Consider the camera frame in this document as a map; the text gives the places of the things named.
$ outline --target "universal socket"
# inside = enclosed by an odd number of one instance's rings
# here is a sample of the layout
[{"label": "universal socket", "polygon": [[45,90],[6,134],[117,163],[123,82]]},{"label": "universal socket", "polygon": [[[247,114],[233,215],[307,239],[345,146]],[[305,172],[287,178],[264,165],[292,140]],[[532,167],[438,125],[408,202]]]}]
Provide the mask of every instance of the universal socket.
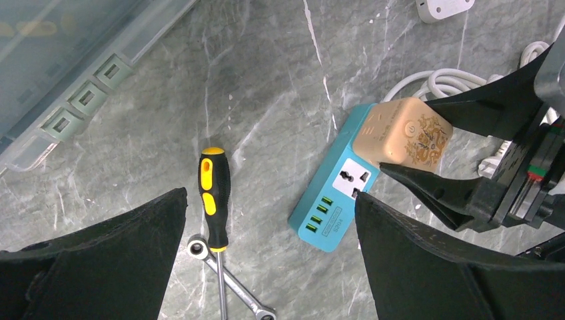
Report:
[{"label": "universal socket", "polygon": [[367,185],[370,177],[369,170],[349,158],[345,160],[339,172],[340,174],[335,178],[332,187],[355,200],[357,193],[365,189]]}]

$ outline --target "power strip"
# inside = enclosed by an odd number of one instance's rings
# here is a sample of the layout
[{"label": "power strip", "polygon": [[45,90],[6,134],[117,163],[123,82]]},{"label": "power strip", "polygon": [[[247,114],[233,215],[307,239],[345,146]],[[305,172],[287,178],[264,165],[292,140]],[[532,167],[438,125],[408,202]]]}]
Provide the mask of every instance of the power strip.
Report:
[{"label": "power strip", "polygon": [[475,0],[416,0],[418,14],[425,23],[434,23],[465,12]]},{"label": "power strip", "polygon": [[323,251],[336,249],[355,216],[356,194],[368,191],[380,172],[352,149],[357,133],[375,105],[353,108],[288,219],[303,241]]}]

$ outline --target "white power cord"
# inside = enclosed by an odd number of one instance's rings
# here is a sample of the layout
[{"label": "white power cord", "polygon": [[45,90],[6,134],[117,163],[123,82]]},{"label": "white power cord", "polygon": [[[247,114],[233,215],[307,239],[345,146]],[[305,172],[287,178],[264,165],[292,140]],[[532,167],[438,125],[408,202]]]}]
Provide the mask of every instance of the white power cord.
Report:
[{"label": "white power cord", "polygon": [[[553,42],[557,40],[559,34],[565,27],[565,15],[561,18],[558,27],[553,36]],[[549,44],[543,41],[536,41],[529,44],[520,58],[520,68],[539,57],[545,50],[549,48]],[[501,75],[491,75],[488,79],[483,79],[471,73],[457,70],[457,69],[439,69],[436,71],[422,71],[404,78],[401,82],[397,83],[382,99],[381,102],[392,100],[395,95],[400,92],[404,87],[415,81],[427,79],[418,91],[412,96],[427,101],[428,94],[434,96],[435,99],[457,95],[459,93],[469,91],[501,79]],[[550,108],[543,119],[543,123],[553,123],[559,118],[559,115],[553,108]],[[500,160],[506,153],[510,146],[511,141],[505,141],[499,148],[498,152],[492,157],[484,159],[478,166],[478,174],[483,177],[491,178],[500,164]]]}]

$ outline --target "blue power strip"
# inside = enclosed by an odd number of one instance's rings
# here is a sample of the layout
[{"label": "blue power strip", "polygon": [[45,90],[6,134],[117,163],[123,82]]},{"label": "blue power strip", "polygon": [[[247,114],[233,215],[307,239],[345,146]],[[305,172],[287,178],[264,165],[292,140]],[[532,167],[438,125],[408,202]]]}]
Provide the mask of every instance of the blue power strip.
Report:
[{"label": "blue power strip", "polygon": [[355,195],[350,194],[358,191],[353,188],[354,183],[366,183],[361,191],[368,191],[380,172],[352,149],[357,133],[375,105],[353,108],[288,219],[290,227],[303,241],[323,251],[336,249],[355,216]]}]

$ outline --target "green usb port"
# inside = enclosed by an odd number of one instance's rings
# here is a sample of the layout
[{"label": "green usb port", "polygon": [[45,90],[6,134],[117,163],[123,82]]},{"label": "green usb port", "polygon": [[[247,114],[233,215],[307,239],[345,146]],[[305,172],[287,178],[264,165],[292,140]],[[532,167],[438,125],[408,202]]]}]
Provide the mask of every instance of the green usb port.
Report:
[{"label": "green usb port", "polygon": [[318,224],[322,223],[322,219],[316,217],[315,215],[313,215],[313,216],[310,218],[310,220],[312,220],[312,221],[314,221],[315,223],[318,223]]},{"label": "green usb port", "polygon": [[328,213],[328,208],[324,207],[323,205],[318,205],[316,209],[322,211],[323,213]]},{"label": "green usb port", "polygon": [[332,205],[332,203],[334,203],[334,201],[332,201],[330,198],[328,197],[322,197],[322,202],[326,203],[327,205]]},{"label": "green usb port", "polygon": [[318,230],[318,228],[314,227],[313,225],[311,225],[310,223],[306,225],[306,229],[312,231],[312,232],[316,232],[316,230]]}]

